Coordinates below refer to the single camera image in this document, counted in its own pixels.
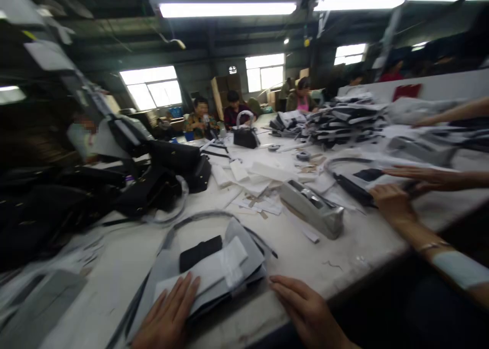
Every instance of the tape roll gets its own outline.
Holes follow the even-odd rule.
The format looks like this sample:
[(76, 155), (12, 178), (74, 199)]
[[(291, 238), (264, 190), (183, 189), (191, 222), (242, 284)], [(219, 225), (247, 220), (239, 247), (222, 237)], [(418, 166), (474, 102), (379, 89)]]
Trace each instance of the tape roll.
[(297, 153), (295, 155), (295, 157), (298, 160), (302, 160), (303, 162), (307, 162), (307, 161), (309, 161), (309, 159), (311, 159), (311, 153), (309, 153), (307, 151), (301, 151), (301, 152)]
[(280, 148), (280, 145), (272, 144), (268, 147), (268, 151), (276, 152), (277, 150), (279, 150), (279, 148)]

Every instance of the floral shirt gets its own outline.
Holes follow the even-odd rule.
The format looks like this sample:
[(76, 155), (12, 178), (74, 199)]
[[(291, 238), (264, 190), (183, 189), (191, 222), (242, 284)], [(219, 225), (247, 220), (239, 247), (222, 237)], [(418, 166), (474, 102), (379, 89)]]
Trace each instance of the floral shirt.
[[(202, 139), (205, 137), (204, 130), (199, 127), (192, 129), (192, 125), (195, 123), (202, 122), (204, 123), (204, 119), (202, 117), (197, 116), (195, 113), (189, 115), (188, 119), (185, 120), (183, 124), (183, 131), (185, 132), (194, 132), (194, 139)], [(212, 115), (209, 115), (209, 125), (211, 128), (219, 130), (218, 123), (215, 121), (215, 118)]]

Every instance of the bracelet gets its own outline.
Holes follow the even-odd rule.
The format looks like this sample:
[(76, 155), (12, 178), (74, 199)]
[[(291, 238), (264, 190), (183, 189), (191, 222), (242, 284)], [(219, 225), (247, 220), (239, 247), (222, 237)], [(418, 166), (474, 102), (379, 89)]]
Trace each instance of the bracelet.
[(422, 253), (428, 250), (431, 250), (432, 248), (440, 248), (440, 247), (452, 247), (451, 244), (445, 241), (440, 241), (440, 242), (432, 242), (424, 245), (418, 250), (418, 253)]

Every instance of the bag handle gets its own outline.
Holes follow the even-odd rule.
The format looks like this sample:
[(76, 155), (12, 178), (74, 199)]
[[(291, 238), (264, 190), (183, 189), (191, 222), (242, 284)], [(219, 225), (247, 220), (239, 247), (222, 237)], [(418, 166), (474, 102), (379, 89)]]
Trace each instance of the bag handle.
[(255, 115), (253, 115), (253, 112), (244, 110), (238, 113), (238, 118), (236, 119), (236, 128), (239, 128), (239, 119), (242, 114), (248, 115), (250, 117), (250, 128), (253, 128), (253, 119), (255, 118)]

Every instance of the window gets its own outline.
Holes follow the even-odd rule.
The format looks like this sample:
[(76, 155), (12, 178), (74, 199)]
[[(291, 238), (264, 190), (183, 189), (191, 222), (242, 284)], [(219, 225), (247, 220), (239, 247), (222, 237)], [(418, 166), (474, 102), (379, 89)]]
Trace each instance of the window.
[(360, 43), (350, 46), (340, 46), (336, 49), (335, 65), (349, 65), (362, 62), (366, 50), (366, 43)]
[(121, 71), (121, 77), (140, 111), (182, 103), (173, 66)]
[(248, 92), (280, 87), (284, 81), (284, 64), (283, 53), (246, 58)]

